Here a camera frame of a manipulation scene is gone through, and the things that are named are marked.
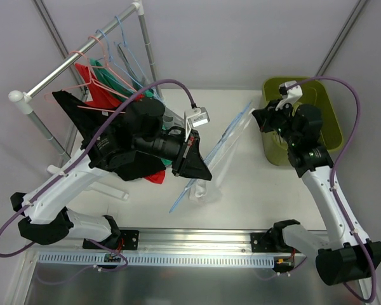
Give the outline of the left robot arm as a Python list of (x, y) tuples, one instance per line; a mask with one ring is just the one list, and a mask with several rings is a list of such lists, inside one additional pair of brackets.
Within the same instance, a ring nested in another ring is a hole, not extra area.
[(29, 193), (15, 193), (11, 204), (22, 215), (20, 235), (39, 245), (64, 238), (93, 240), (115, 249), (121, 232), (110, 215), (90, 216), (69, 208), (69, 202), (92, 183), (110, 173), (122, 179), (157, 171), (161, 159), (171, 161), (172, 174), (211, 180), (199, 151), (197, 127), (209, 122), (205, 108), (192, 106), (183, 126), (163, 129), (165, 106), (136, 94), (122, 103), (100, 126), (89, 126), (90, 137), (72, 159), (43, 185)]

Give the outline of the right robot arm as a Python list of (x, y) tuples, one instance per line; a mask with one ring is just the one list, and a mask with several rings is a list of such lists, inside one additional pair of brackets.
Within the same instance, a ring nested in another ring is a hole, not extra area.
[(278, 252), (295, 249), (304, 254), (327, 285), (375, 280), (381, 242), (370, 240), (339, 188), (333, 161), (319, 140), (321, 110), (309, 104), (293, 109), (289, 103), (282, 107), (278, 103), (273, 100), (252, 115), (261, 132), (276, 132), (287, 143), (289, 162), (314, 198), (328, 239), (310, 233), (292, 219), (274, 223), (267, 241)]

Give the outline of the black tank top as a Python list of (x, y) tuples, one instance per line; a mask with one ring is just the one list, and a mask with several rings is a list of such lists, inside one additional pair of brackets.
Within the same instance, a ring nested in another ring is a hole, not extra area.
[[(83, 136), (81, 149), (86, 149), (111, 113), (80, 109), (77, 106), (82, 101), (66, 91), (55, 91), (52, 95)], [(106, 145), (100, 147), (97, 142), (88, 153), (91, 168), (113, 172), (124, 181), (145, 179), (162, 170), (166, 174), (166, 167), (160, 158), (131, 149), (131, 134), (124, 123), (123, 114), (113, 120), (101, 134), (100, 140), (106, 142)]]

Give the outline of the red tank top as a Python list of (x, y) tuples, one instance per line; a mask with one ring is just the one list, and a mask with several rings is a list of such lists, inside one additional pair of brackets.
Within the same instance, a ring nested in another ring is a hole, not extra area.
[[(74, 64), (80, 76), (83, 78), (85, 83), (88, 83), (91, 79), (97, 80), (96, 76), (88, 66), (82, 64)], [(89, 91), (91, 93), (92, 101), (87, 102), (86, 104), (91, 107), (96, 107), (100, 109), (114, 110), (117, 106), (120, 106), (122, 102), (126, 99), (123, 97), (115, 97), (112, 93), (99, 87), (98, 85), (89, 84)], [(145, 179), (155, 183), (162, 184), (165, 178), (165, 170), (159, 171), (152, 175), (146, 176)]]

